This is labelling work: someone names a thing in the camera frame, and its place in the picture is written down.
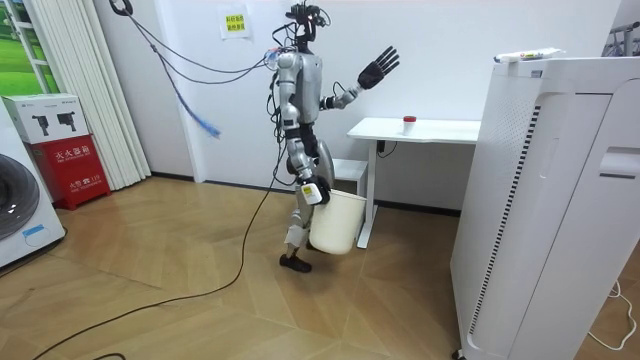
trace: washing machine door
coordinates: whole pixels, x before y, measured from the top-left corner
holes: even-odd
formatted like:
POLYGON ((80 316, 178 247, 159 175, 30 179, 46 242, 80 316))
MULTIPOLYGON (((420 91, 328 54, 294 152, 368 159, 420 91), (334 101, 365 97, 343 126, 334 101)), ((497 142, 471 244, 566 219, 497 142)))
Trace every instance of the washing machine door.
POLYGON ((29 169, 0 154, 0 241, 31 219, 39 200, 40 188, 29 169))

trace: white curtain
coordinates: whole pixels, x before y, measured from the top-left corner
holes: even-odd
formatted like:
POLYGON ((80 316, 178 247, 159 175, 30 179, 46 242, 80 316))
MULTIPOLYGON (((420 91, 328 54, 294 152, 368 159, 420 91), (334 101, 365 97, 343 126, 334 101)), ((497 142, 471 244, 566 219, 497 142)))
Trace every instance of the white curtain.
POLYGON ((93 2, 25 5, 60 91, 80 98, 111 189, 151 175, 93 2))

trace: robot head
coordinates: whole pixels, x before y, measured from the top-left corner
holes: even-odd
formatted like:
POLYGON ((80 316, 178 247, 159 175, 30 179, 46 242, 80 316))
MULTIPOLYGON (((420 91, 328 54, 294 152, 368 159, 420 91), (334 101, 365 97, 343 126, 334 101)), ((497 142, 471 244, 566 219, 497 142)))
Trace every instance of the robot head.
POLYGON ((304 0, 300 4, 291 6, 291 11, 287 12, 285 16, 289 19, 295 20, 298 26, 304 27, 304 34, 296 34, 297 45, 305 45, 307 42, 314 41, 316 39, 316 27, 325 27, 331 25, 331 18, 326 11, 322 10, 316 5, 307 5, 307 1, 304 0))

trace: table leg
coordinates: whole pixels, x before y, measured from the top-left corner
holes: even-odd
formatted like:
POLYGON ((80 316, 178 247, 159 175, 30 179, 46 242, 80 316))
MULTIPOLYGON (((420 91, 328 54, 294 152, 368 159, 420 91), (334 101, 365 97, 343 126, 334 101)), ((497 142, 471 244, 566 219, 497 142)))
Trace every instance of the table leg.
POLYGON ((365 220, 360 236, 358 237, 358 247, 366 249, 369 244, 369 237, 373 229, 373 220, 376 217, 378 206, 373 204, 375 199, 374 190, 376 188, 376 160, 378 159, 377 144, 375 140, 369 142, 369 162, 367 164, 367 203, 365 205, 365 220))

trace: wooden floor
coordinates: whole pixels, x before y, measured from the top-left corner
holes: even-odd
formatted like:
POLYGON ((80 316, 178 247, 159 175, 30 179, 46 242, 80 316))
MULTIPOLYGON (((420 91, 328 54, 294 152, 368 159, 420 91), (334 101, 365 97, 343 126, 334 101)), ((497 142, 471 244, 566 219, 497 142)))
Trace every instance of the wooden floor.
MULTIPOLYGON (((134 307, 224 285, 260 191, 152 178, 77 211, 49 254, 0 279, 0 359, 29 360, 61 338, 134 307)), ((449 259, 457 219, 380 209, 368 250, 304 252, 301 275, 278 266, 291 195, 272 194, 247 242, 238 282, 221 293, 145 310, 66 343, 44 359, 449 359, 459 347, 449 259)), ((622 280, 640 308, 640 252, 622 280)), ((626 329, 610 301, 595 331, 626 329)), ((587 339, 583 360, 640 359, 587 339)))

